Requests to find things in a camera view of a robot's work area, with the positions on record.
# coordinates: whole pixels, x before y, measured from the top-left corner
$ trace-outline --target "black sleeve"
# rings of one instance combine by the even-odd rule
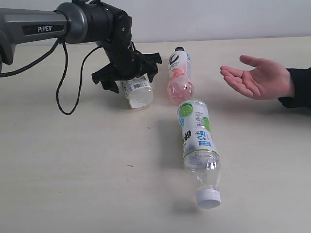
[[[286,108],[311,108],[311,68],[287,70],[294,83],[295,97],[282,97],[278,100]]]

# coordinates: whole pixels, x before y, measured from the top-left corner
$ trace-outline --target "robotic arm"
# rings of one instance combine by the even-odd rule
[[[123,10],[100,0],[72,0],[55,11],[0,8],[0,77],[2,63],[11,65],[17,44],[62,38],[68,44],[96,42],[110,64],[92,74],[95,84],[119,93],[115,81],[158,73],[159,53],[142,54],[132,42],[132,20]]]

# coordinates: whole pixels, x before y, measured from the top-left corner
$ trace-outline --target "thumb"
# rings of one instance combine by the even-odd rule
[[[240,61],[246,65],[249,65],[252,67],[258,67],[263,62],[263,59],[257,58],[257,57],[252,57],[252,56],[242,55],[242,56],[240,56]]]

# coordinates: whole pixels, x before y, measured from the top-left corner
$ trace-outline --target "bottle cap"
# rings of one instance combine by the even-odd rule
[[[177,47],[177,48],[175,48],[175,52],[176,51],[185,51],[185,49],[183,47]]]
[[[196,192],[196,202],[200,208],[211,209],[220,205],[220,192],[215,189],[204,189]]]

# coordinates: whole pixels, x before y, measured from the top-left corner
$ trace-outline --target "bottle label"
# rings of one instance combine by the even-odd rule
[[[129,97],[130,93],[132,93],[135,90],[145,88],[145,87],[151,88],[150,83],[148,82],[148,80],[145,78],[144,75],[141,77],[133,78],[128,81],[122,81],[121,84],[122,84],[122,87],[125,91],[125,95],[127,98]]]
[[[184,51],[176,51],[169,58],[170,79],[187,75],[191,82],[191,57]]]
[[[178,115],[184,140],[183,159],[192,166],[203,166],[200,156],[192,155],[195,151],[208,150],[218,154],[210,131],[207,105],[197,99],[184,101],[178,108]]]

